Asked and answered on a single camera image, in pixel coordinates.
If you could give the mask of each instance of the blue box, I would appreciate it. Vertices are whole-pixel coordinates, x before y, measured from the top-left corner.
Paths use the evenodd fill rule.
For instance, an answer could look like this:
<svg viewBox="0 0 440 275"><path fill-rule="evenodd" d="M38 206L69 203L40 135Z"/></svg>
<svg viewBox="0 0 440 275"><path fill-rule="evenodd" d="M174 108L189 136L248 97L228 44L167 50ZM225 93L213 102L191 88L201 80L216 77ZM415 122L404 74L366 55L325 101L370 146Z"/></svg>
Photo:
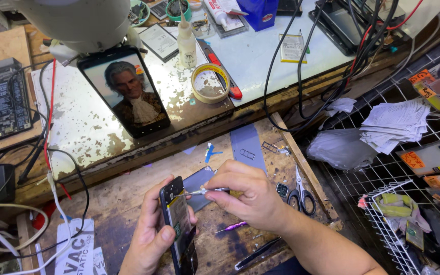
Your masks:
<svg viewBox="0 0 440 275"><path fill-rule="evenodd" d="M278 10L278 0L237 0L242 11L247 12L244 18L255 31L274 26Z"/></svg>

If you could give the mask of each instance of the paper receipt stack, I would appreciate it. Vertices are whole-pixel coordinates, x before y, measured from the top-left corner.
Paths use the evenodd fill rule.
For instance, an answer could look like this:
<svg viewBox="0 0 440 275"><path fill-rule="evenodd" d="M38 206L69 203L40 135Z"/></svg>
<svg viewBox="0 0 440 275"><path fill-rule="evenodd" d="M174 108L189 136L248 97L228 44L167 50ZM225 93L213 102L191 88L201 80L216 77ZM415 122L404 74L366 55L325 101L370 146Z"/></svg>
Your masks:
<svg viewBox="0 0 440 275"><path fill-rule="evenodd" d="M361 124L360 140L388 155L400 142L419 141L427 133L425 118L429 113L430 107L422 98L381 103L373 107Z"/></svg>

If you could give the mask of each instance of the human hand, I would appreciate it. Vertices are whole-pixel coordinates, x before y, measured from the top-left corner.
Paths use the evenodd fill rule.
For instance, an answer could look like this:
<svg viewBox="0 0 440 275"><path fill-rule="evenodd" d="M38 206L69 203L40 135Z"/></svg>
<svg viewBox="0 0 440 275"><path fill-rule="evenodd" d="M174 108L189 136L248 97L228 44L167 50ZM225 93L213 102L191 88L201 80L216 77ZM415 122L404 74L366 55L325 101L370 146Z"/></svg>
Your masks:
<svg viewBox="0 0 440 275"><path fill-rule="evenodd" d="M165 225L159 200L159 191L173 179L174 176L170 175L145 193L137 228L123 259L119 275L154 273L162 254L173 244L176 232L171 226ZM190 222L196 224L198 219L189 205L188 210Z"/></svg>
<svg viewBox="0 0 440 275"><path fill-rule="evenodd" d="M264 171L238 161L224 162L205 184L206 189L222 187L243 194L236 198L222 191L208 191L205 198L257 229L278 233L285 225L287 211L293 209L279 197Z"/></svg>

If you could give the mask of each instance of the screwdriver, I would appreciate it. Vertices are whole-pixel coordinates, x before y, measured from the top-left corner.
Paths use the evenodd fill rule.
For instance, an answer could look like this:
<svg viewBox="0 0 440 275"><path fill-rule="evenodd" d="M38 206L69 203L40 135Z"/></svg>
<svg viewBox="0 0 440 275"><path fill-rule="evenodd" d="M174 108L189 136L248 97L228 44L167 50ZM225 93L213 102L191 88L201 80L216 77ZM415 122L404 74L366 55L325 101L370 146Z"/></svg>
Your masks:
<svg viewBox="0 0 440 275"><path fill-rule="evenodd" d="M237 224L232 224L232 225L229 225L228 227L226 227L225 229L222 229L220 231L215 232L214 234L217 234L217 233L222 232L222 231L231 231L231 230L234 230L234 229L239 228L239 227L244 226L244 225L247 225L247 222L240 222L240 223L237 223Z"/></svg>
<svg viewBox="0 0 440 275"><path fill-rule="evenodd" d="M195 196L195 195L204 195L204 194L206 194L206 192L208 192L208 191L229 191L229 190L230 190L230 188L217 188L217 189L205 189L205 188L202 188L202 189L200 189L200 190L192 191L192 192L190 192L190 193L184 193L184 194L181 194L181 195L176 195L175 197L179 197L179 196L189 196L189 195L192 195L192 196Z"/></svg>

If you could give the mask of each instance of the plastic oil bottle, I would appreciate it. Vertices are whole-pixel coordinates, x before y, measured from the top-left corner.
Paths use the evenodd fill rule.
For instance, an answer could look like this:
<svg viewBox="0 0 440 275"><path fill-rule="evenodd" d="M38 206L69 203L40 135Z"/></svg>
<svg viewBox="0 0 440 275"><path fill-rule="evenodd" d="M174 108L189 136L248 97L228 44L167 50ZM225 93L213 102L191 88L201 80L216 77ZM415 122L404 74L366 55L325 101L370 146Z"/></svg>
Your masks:
<svg viewBox="0 0 440 275"><path fill-rule="evenodd" d="M180 48L180 61L186 68L196 66L196 38L193 35L191 23L186 21L181 10L181 22L177 26L179 35L177 36L177 46Z"/></svg>

